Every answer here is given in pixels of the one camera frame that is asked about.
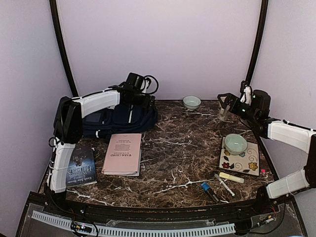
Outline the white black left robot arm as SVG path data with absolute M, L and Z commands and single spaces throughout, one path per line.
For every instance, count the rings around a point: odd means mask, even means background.
M 113 134 L 142 133 L 158 120 L 154 92 L 147 92 L 157 79 L 130 73 L 126 81 L 85 96 L 60 99 L 49 139 L 52 156 L 44 188 L 50 207 L 66 215 L 66 177 L 72 152 L 83 137 L 110 140 Z

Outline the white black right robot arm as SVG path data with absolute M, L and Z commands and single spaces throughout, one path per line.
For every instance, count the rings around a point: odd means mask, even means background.
M 217 96 L 221 108 L 248 122 L 258 136 L 282 142 L 308 155 L 306 165 L 299 171 L 258 189 L 252 210 L 263 214 L 271 206 L 271 200 L 295 194 L 316 186 L 316 131 L 286 120 L 269 116 L 270 95 L 262 90 L 244 92 L 242 97 L 231 93 Z

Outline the navy blue student backpack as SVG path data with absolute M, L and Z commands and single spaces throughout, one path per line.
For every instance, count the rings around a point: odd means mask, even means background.
M 82 119 L 85 138 L 101 138 L 109 143 L 113 134 L 142 133 L 158 121 L 156 106 L 117 105 L 114 109 L 101 109 Z

